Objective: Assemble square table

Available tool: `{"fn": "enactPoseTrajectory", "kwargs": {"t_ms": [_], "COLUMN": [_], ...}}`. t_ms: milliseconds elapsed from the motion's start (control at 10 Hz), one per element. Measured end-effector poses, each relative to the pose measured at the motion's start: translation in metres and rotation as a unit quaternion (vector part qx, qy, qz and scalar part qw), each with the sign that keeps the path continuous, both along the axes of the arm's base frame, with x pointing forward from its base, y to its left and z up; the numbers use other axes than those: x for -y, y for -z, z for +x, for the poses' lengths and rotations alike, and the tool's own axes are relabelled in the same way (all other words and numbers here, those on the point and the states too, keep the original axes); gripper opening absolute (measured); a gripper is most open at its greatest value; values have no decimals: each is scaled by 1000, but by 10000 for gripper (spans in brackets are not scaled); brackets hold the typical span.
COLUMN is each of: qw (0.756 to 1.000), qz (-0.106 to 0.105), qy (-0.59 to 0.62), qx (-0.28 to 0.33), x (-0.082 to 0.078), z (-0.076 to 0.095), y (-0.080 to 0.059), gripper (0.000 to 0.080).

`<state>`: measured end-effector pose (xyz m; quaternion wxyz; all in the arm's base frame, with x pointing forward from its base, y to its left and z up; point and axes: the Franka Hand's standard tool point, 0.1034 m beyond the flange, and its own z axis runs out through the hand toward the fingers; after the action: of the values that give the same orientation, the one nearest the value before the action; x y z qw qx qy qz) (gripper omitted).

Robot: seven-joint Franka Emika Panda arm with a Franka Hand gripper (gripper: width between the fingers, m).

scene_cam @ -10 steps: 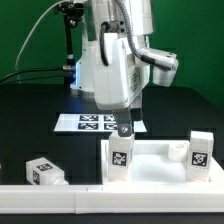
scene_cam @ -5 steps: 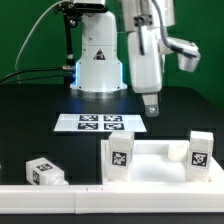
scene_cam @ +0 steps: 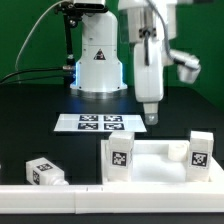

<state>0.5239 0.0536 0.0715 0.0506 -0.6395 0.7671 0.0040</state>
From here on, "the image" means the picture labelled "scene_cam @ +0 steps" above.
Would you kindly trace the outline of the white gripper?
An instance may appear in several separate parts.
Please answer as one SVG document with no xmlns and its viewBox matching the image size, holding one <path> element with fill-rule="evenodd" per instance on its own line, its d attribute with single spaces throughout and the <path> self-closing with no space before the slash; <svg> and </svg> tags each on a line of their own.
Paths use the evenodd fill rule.
<svg viewBox="0 0 224 224">
<path fill-rule="evenodd" d="M 134 87 L 142 102 L 147 125 L 158 123 L 158 104 L 163 98 L 163 64 L 161 41 L 145 36 L 134 46 Z"/>
</svg>

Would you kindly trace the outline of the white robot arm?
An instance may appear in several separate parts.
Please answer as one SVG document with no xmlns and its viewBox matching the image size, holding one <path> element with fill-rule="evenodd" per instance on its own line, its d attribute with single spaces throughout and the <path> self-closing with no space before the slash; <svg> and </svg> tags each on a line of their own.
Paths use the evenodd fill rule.
<svg viewBox="0 0 224 224">
<path fill-rule="evenodd" d="M 143 104 L 145 122 L 158 123 L 164 95 L 163 68 L 173 62 L 169 41 L 176 35 L 178 0 L 119 0 L 120 16 L 105 0 L 74 0 L 83 10 L 82 54 L 75 63 L 71 90 L 88 98 L 107 99 L 127 91 L 117 38 L 133 46 L 134 89 Z"/>
</svg>

